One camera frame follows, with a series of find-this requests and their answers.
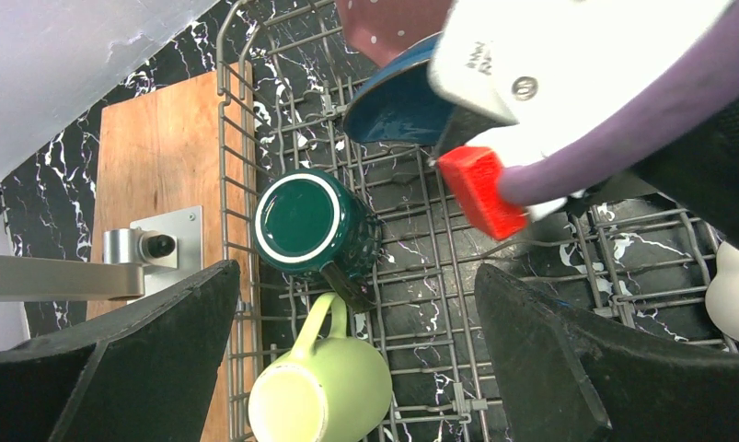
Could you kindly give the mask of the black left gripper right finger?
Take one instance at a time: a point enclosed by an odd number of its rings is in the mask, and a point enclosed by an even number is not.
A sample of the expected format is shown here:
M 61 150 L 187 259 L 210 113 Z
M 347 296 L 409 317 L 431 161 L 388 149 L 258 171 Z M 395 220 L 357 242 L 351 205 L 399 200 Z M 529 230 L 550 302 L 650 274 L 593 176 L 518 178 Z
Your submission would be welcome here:
M 482 264 L 479 322 L 517 441 L 739 441 L 739 354 L 676 343 Z

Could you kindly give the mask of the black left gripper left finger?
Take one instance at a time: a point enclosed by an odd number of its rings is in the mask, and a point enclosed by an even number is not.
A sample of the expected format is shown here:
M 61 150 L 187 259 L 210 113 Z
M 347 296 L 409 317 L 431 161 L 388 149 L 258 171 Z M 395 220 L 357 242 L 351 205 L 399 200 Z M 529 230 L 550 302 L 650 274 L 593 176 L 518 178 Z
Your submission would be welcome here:
M 0 351 L 0 441 L 197 441 L 240 295 L 224 260 Z

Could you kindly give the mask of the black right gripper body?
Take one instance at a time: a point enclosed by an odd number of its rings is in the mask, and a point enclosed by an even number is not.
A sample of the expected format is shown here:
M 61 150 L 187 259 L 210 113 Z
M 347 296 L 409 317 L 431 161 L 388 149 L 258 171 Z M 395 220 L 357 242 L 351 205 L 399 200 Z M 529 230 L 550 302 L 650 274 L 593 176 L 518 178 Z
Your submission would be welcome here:
M 739 98 L 627 172 L 739 249 Z

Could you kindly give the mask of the pink patterned bowl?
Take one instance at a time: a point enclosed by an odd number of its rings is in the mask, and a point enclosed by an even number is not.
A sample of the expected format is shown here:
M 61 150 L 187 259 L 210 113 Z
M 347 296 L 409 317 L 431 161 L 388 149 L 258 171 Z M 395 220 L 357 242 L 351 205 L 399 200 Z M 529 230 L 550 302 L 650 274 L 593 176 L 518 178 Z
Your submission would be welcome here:
M 716 274 L 705 296 L 713 324 L 739 342 L 739 250 L 724 241 L 716 253 Z

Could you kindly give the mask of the light green ceramic mug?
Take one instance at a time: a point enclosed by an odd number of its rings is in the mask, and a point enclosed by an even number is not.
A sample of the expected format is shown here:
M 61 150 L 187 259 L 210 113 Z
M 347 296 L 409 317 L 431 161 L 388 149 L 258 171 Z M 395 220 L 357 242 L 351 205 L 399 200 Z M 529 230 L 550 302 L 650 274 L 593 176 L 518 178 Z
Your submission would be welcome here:
M 293 347 L 266 367 L 248 398 L 258 441 L 359 441 L 381 424 L 392 402 L 387 362 L 351 337 L 346 303 L 317 298 Z

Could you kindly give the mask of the dark green glossy mug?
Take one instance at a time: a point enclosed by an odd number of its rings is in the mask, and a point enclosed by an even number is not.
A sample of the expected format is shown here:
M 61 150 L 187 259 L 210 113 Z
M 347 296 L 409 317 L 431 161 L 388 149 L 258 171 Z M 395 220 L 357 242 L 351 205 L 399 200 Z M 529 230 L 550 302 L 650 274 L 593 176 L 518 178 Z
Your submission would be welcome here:
M 275 269 L 327 283 L 356 312 L 375 307 L 364 278 L 381 254 L 380 221 L 331 174 L 298 169 L 279 176 L 258 200 L 251 233 Z

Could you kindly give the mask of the dark blue plate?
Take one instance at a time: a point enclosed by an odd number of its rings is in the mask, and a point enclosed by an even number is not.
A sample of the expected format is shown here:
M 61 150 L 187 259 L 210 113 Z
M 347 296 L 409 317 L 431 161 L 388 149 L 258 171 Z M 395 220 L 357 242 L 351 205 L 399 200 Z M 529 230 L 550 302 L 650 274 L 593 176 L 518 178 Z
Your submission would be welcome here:
M 439 33 L 418 41 L 370 77 L 342 118 L 345 134 L 361 144 L 434 145 L 455 105 L 434 93 L 428 65 Z

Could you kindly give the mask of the pink polka dot plate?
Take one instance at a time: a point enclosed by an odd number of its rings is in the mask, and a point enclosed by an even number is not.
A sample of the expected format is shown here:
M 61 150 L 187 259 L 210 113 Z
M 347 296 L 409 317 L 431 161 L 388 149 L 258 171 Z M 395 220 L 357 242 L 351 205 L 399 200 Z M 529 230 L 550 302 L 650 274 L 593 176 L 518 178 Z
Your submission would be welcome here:
M 417 42 L 439 32 L 451 0 L 337 0 L 347 45 L 384 67 Z

